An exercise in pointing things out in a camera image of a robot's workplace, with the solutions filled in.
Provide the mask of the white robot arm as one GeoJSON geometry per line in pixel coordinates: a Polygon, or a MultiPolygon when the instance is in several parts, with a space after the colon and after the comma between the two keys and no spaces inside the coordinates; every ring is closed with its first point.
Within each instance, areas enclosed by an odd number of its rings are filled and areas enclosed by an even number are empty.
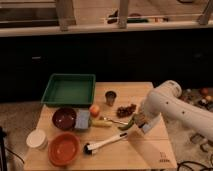
{"type": "Polygon", "coordinates": [[[142,113],[151,117],[161,113],[177,119],[213,141],[213,113],[180,100],[181,94],[181,86],[167,80],[148,92],[141,103],[142,113]]]}

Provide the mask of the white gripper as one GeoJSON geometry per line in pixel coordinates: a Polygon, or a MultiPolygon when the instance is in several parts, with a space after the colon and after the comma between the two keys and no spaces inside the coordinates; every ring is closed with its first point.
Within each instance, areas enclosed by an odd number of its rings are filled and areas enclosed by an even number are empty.
{"type": "Polygon", "coordinates": [[[137,127],[144,133],[147,134],[151,129],[153,129],[157,123],[160,121],[160,116],[157,115],[156,117],[152,118],[152,119],[148,119],[145,116],[146,121],[143,124],[137,125],[137,127]]]}

